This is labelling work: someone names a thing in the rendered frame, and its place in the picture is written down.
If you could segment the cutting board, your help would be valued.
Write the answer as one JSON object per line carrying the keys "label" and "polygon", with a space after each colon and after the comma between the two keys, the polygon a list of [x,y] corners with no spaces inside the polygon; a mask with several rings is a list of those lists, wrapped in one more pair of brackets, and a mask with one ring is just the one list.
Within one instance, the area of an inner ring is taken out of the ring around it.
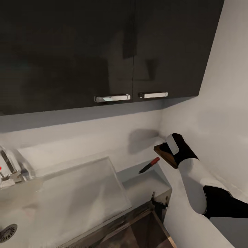
{"label": "cutting board", "polygon": [[164,152],[164,151],[160,150],[159,147],[160,147],[160,145],[155,146],[154,150],[156,150],[161,156],[163,156],[166,160],[168,160],[173,166],[178,168],[173,155],[170,154],[170,153],[167,153],[167,152]]}

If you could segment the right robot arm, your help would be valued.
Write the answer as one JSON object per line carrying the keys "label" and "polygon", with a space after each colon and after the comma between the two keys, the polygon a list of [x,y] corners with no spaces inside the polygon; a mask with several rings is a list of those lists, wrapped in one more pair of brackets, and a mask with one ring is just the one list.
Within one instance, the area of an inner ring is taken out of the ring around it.
{"label": "right robot arm", "polygon": [[168,135],[159,148],[173,155],[192,209],[206,216],[234,248],[248,248],[248,204],[232,196],[182,135]]}

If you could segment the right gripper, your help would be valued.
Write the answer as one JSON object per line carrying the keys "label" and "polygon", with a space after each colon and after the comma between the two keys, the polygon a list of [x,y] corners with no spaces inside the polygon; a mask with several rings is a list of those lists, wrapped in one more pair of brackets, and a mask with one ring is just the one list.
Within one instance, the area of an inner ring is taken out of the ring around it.
{"label": "right gripper", "polygon": [[167,143],[162,143],[162,145],[160,145],[159,148],[160,148],[160,150],[171,154],[171,150],[168,148]]}

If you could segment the parer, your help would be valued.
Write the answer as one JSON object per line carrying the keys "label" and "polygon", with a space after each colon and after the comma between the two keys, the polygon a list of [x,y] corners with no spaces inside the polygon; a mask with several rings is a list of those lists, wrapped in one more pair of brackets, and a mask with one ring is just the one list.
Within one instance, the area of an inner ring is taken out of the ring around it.
{"label": "parer", "polygon": [[154,163],[156,163],[160,158],[156,157],[151,163],[149,163],[145,168],[143,168],[140,172],[145,171],[147,168],[149,168],[150,166],[152,166]]}

